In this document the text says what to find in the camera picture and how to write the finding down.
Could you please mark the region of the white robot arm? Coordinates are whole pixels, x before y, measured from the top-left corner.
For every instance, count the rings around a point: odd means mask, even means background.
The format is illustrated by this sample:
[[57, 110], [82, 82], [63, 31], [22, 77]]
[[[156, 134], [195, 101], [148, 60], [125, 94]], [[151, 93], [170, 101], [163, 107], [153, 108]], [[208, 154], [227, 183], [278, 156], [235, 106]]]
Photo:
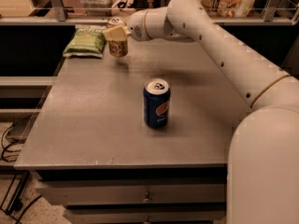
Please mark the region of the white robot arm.
[[140, 10], [108, 40], [198, 42], [252, 112], [235, 130], [227, 164], [227, 224], [299, 224], [299, 81], [215, 23], [198, 0]]

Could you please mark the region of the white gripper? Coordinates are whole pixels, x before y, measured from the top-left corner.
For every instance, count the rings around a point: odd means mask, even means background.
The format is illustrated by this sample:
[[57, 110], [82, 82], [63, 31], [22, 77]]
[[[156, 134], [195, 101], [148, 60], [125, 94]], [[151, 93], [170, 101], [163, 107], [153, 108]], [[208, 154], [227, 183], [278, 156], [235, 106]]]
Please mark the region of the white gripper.
[[[131, 37], [136, 41], [149, 41], [156, 38], [171, 40], [175, 37], [173, 26], [167, 18], [167, 7], [138, 10], [127, 20]], [[123, 26], [106, 29], [103, 35], [108, 41], [126, 41]]]

